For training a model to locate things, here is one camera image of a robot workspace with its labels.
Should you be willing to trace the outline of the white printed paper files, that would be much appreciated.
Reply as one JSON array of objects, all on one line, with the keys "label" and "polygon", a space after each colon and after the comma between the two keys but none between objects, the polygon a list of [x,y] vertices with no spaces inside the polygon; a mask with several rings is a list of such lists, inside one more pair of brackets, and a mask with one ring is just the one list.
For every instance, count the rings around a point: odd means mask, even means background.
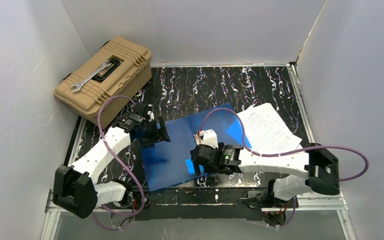
[{"label": "white printed paper files", "polygon": [[302,139],[288,129],[270,103],[252,105],[237,115],[244,126],[246,144],[257,153],[284,153],[302,147]]}]

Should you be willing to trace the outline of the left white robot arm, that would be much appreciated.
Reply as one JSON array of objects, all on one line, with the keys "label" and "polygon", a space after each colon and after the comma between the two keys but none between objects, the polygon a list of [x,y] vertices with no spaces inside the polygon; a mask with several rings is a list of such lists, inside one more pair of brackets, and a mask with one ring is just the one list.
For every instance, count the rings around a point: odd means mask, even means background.
[{"label": "left white robot arm", "polygon": [[133,111],[115,119],[104,137],[83,157],[55,171],[52,202],[77,217],[88,217],[96,207],[111,202],[129,204],[133,189],[126,181],[98,183],[103,170],[119,152],[138,140],[144,148],[170,142],[164,118],[150,104],[136,103]]}]

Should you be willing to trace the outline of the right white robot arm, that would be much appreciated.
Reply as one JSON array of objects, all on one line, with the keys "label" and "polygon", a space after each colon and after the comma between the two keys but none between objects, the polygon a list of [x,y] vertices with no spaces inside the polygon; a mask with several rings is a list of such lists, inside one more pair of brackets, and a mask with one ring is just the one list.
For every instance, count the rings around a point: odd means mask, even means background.
[{"label": "right white robot arm", "polygon": [[240,145],[218,147],[199,144],[190,151],[196,175],[269,172],[286,174],[272,179],[267,186],[266,199],[287,202],[297,195],[315,192],[335,196],[340,193],[339,162],[319,145],[299,149],[297,153],[258,156]]}]

